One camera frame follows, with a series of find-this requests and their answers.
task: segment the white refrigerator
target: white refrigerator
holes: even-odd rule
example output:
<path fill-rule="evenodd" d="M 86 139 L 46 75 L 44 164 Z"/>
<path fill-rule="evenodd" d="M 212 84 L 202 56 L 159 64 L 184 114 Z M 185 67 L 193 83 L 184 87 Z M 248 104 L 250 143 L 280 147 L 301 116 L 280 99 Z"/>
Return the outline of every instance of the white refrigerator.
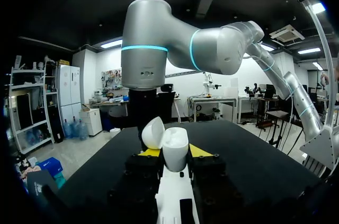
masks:
<path fill-rule="evenodd" d="M 80 103 L 80 68 L 60 65 L 57 73 L 57 88 L 60 114 L 65 122 L 79 120 Z"/>

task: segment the blue water bottle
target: blue water bottle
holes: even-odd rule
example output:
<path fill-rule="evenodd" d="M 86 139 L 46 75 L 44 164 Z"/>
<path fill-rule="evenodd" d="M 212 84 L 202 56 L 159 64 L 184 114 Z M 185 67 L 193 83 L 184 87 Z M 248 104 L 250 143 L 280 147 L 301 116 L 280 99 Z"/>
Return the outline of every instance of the blue water bottle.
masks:
<path fill-rule="evenodd" d="M 79 123 L 75 120 L 75 117 L 73 117 L 72 134 L 74 138 L 79 137 Z"/>
<path fill-rule="evenodd" d="M 70 124 L 65 119 L 64 122 L 64 133 L 66 138 L 72 138 L 72 128 L 70 127 Z"/>
<path fill-rule="evenodd" d="M 87 126 L 81 121 L 81 119 L 79 119 L 79 138 L 80 140 L 88 138 Z"/>

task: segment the black table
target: black table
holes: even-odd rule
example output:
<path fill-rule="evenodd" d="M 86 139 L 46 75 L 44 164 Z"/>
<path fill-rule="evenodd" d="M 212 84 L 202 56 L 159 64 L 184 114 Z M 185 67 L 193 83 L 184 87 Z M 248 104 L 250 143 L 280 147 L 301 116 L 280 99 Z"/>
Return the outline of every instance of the black table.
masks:
<path fill-rule="evenodd" d="M 186 128 L 190 143 L 226 161 L 227 174 L 246 203 L 268 197 L 272 202 L 297 197 L 319 181 L 309 170 L 276 148 L 229 121 L 167 124 Z M 139 153 L 136 128 L 121 131 L 70 177 L 58 196 L 69 207 L 86 198 L 106 204 L 106 194 L 120 179 L 124 162 Z"/>

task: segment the white shelving unit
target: white shelving unit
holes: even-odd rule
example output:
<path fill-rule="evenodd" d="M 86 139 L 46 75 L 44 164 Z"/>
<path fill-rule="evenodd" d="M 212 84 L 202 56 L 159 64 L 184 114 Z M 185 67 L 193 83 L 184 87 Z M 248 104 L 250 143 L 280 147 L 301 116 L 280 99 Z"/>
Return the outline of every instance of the white shelving unit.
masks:
<path fill-rule="evenodd" d="M 50 92 L 50 93 L 46 93 L 46 95 L 51 95 L 51 94 L 58 94 L 58 92 Z"/>
<path fill-rule="evenodd" d="M 42 83 L 13 85 L 13 77 L 15 77 L 15 76 L 20 77 L 19 74 L 38 74 L 42 78 Z M 12 71 L 11 71 L 11 81 L 10 81 L 10 91 L 9 91 L 10 118 L 11 118 L 11 125 L 12 125 L 12 130 L 13 130 L 13 134 L 14 134 L 14 138 L 15 138 L 15 143 L 16 143 L 19 151 L 22 154 L 27 154 L 28 152 L 36 149 L 37 147 L 39 147 L 39 146 L 41 146 L 41 145 L 43 145 L 43 144 L 45 144 L 46 142 L 49 142 L 49 141 L 52 141 L 52 143 L 54 144 L 54 138 L 53 138 L 53 134 L 52 134 L 52 131 L 51 131 L 51 126 L 50 126 L 49 118 L 48 118 L 46 91 L 45 90 L 42 91 L 43 92 L 43 106 L 44 106 L 44 112 L 45 112 L 46 119 L 43 120 L 43 121 L 37 122 L 37 123 L 35 123 L 31 126 L 28 126 L 26 128 L 23 128 L 21 130 L 16 130 L 16 128 L 15 128 L 13 107 L 12 107 L 12 101 L 11 101 L 11 97 L 15 96 L 15 94 L 14 94 L 15 91 L 22 91 L 22 90 L 30 89 L 30 88 L 33 88 L 33 87 L 44 87 L 44 85 L 45 85 L 45 75 L 46 75 L 46 63 L 44 65 L 44 70 L 38 70 L 38 69 L 16 70 L 16 69 L 12 68 Z M 48 128 L 48 131 L 50 133 L 49 138 L 46 138 L 46 139 L 34 144 L 33 146 L 29 146 L 29 147 L 25 147 L 25 146 L 20 144 L 19 134 L 24 133 L 25 131 L 30 130 L 34 127 L 37 127 L 39 125 L 42 125 L 44 123 L 47 124 L 47 128 Z"/>

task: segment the yellow pad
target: yellow pad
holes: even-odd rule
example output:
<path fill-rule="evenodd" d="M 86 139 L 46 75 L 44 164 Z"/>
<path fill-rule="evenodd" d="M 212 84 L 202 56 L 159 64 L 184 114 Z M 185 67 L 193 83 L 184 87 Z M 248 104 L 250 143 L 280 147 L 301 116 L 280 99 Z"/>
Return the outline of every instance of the yellow pad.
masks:
<path fill-rule="evenodd" d="M 208 157 L 208 156 L 213 156 L 213 154 L 210 154 L 204 150 L 201 150 L 200 148 L 190 144 L 190 149 L 191 149 L 191 153 L 192 153 L 192 157 L 199 157 L 199 156 L 204 156 L 204 157 Z"/>
<path fill-rule="evenodd" d="M 144 151 L 143 153 L 138 154 L 138 155 L 140 155 L 140 156 L 151 155 L 151 156 L 154 156 L 154 157 L 159 157 L 159 154 L 160 154 L 160 149 L 154 150 L 154 149 L 149 149 L 148 148 L 146 151 Z"/>

